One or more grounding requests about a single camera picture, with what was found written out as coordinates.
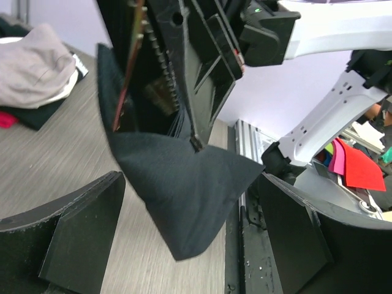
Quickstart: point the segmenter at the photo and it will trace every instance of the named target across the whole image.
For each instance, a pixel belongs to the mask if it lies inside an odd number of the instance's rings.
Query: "red fabric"
[[[325,159],[326,159],[326,155],[325,155],[324,150],[321,151],[320,153],[318,153],[318,154],[315,156],[315,158],[316,158],[318,161],[320,161],[320,162],[324,162]]]
[[[345,184],[347,187],[386,191],[380,167],[360,150],[338,139],[345,152]]]
[[[0,111],[0,127],[2,127],[3,129],[8,129],[17,122],[19,122],[19,119],[17,119],[13,115]]]

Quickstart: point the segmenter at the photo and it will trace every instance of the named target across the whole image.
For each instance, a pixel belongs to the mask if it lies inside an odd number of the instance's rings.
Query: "gray wooden table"
[[[90,70],[39,131],[0,129],[0,219],[72,192],[119,170],[107,146],[97,104],[95,59],[76,50]],[[227,147],[217,121],[210,143]],[[201,256],[171,257],[144,204],[128,185],[101,293],[223,294],[224,230]]]

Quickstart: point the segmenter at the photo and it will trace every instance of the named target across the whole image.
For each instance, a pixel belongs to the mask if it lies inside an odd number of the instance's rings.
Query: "black fabric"
[[[8,22],[0,18],[0,37],[25,37],[28,33],[29,30],[25,29],[24,27],[17,24],[10,25]],[[84,78],[84,76],[81,74],[79,69],[77,70],[79,73],[77,83],[79,83]],[[18,118],[19,121],[28,128],[33,130],[40,130],[41,127],[54,115],[54,113],[64,101],[65,99],[61,99],[36,109],[0,107],[0,110]]]
[[[369,121],[369,119],[365,115],[361,115],[357,120],[358,124],[364,124]]]
[[[97,70],[102,122],[116,161],[145,202],[173,257],[185,260],[201,254],[262,166],[213,146],[196,153],[189,137],[113,133],[123,78],[105,45],[98,47]]]

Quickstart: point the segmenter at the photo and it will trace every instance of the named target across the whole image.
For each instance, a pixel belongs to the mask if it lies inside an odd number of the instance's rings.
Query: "pink cloth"
[[[19,122],[19,119],[17,119],[13,115],[0,111],[0,127],[2,127],[3,129],[8,129],[17,122]]]
[[[345,152],[343,146],[336,139],[332,141],[334,153],[328,170],[338,175],[344,176]]]

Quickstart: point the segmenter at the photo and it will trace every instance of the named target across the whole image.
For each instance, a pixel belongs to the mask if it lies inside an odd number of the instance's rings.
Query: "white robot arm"
[[[295,21],[284,59],[344,50],[382,50],[385,52],[379,52],[383,58],[391,56],[392,1],[313,4],[284,0],[279,4],[301,14]],[[355,58],[363,54],[359,51]],[[388,97],[392,91],[390,62],[386,59],[369,74],[367,70],[361,72],[363,61],[352,58],[325,98],[263,154],[266,171],[278,175],[288,172],[287,165],[294,169],[305,167],[349,124]],[[380,87],[380,81],[385,83],[385,79],[389,79],[387,89]]]

